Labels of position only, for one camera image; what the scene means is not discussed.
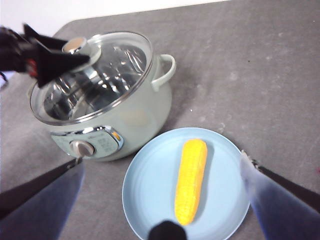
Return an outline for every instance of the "glass lid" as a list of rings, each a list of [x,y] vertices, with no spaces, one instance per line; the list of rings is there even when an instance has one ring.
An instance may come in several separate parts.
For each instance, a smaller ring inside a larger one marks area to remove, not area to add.
[[[74,38],[62,50],[87,54],[90,61],[43,88],[34,86],[33,114],[50,125],[83,122],[112,109],[139,87],[153,58],[148,39],[133,32]]]

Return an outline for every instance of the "lid knob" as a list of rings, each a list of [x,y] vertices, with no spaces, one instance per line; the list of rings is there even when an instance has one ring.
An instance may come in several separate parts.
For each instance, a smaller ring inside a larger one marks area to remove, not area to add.
[[[62,52],[90,56],[91,48],[85,37],[75,37],[63,45]]]

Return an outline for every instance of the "pot handle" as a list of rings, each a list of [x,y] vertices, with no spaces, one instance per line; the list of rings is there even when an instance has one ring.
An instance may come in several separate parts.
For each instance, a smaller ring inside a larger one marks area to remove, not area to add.
[[[173,56],[171,56],[169,54],[161,54],[159,57],[160,57],[161,61],[171,62],[171,67],[167,73],[165,73],[161,77],[159,77],[151,82],[152,88],[155,92],[158,92],[160,86],[165,84],[169,79],[172,78],[172,76],[175,74],[176,68],[177,68],[176,60]]]

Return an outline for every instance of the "white wall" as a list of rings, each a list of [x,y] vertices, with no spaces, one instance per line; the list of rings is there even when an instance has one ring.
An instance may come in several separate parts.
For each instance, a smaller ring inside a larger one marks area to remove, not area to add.
[[[221,0],[0,0],[0,23],[22,32],[28,23],[38,33],[52,36],[64,24],[98,16],[109,16]]]

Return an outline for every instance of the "lid rim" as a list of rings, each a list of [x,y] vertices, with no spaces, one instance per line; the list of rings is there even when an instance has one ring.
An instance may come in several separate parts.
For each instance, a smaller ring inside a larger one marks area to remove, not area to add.
[[[134,32],[134,31],[111,31],[111,32],[106,32],[103,34],[96,34],[93,35],[90,39],[88,39],[89,41],[94,41],[94,38],[98,38],[98,37],[103,37],[107,34],[117,34],[117,33],[125,33],[125,34],[136,34],[139,35],[140,37],[144,38],[146,40],[146,42],[148,43],[148,47],[150,49],[150,53],[151,53],[151,59],[150,62],[148,63],[148,65],[145,67],[145,71],[143,72],[143,74],[141,75],[140,79],[132,86],[130,87],[130,89],[124,93],[123,95],[121,95],[120,97],[118,97],[117,99],[115,99],[113,102],[109,103],[108,105],[106,105],[105,107],[100,108],[97,111],[91,112],[89,114],[77,117],[75,119],[71,119],[71,120],[59,120],[57,119],[57,121],[50,121],[50,120],[45,120],[43,117],[41,117],[32,107],[32,96],[34,93],[34,89],[35,86],[37,85],[37,83],[35,82],[33,87],[32,87],[32,91],[31,91],[31,95],[29,98],[29,104],[30,104],[30,108],[31,111],[33,113],[33,115],[42,123],[47,124],[47,125],[51,125],[51,126],[67,126],[67,125],[74,125],[74,124],[79,124],[79,123],[83,123],[86,121],[89,121],[93,118],[96,118],[110,110],[112,110],[113,108],[115,108],[116,106],[120,105],[121,103],[123,103],[127,98],[129,98],[140,86],[141,84],[145,81],[147,75],[150,72],[150,69],[153,65],[154,62],[154,50],[152,47],[152,44],[150,42],[150,40],[145,37],[144,35],[138,33],[138,32]]]

